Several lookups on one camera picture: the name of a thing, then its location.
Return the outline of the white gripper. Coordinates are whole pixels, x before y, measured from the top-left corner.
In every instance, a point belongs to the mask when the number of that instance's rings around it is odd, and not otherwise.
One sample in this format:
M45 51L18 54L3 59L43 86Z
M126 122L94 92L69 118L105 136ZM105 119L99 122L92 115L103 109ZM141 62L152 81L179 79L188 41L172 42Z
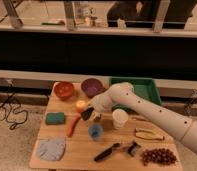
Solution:
M89 121L93 121L99 114L109 111L109 98L97 95L90 100L90 106L93 107L93 112L89 117Z

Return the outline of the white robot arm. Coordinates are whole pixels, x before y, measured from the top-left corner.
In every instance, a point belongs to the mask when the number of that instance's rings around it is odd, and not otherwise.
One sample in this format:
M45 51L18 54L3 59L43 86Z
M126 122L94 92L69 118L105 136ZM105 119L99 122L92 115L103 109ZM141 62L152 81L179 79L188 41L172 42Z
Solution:
M124 105L197 154L197 121L139 97L128 82L111 85L105 92L94 96L90 104L97 112L107 112L114 104Z

